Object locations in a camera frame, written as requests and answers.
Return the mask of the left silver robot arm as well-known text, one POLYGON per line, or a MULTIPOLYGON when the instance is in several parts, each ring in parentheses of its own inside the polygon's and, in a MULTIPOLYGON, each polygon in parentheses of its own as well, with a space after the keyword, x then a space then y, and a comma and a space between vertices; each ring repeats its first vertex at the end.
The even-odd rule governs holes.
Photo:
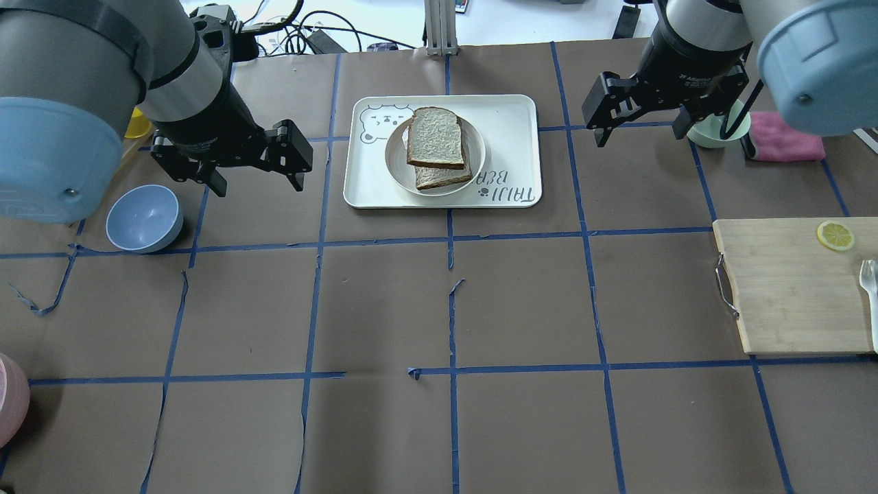
POLYGON ((292 121, 257 124, 231 80, 259 35, 226 4, 1 3, 2 215, 73 223, 95 212, 119 168, 134 109, 156 128, 151 155, 173 180, 219 197, 220 169, 254 167, 296 191, 313 150, 292 121))

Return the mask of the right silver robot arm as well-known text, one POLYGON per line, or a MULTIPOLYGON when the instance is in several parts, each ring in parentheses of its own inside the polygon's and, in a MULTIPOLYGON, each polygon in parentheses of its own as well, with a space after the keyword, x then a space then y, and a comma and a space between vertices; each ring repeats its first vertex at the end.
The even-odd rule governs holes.
POLYGON ((605 71, 581 107, 596 144, 656 110, 678 110, 677 139, 728 114, 749 83, 756 48, 759 83, 783 121, 817 137, 877 122, 875 1, 658 1, 658 22, 629 78, 605 71))

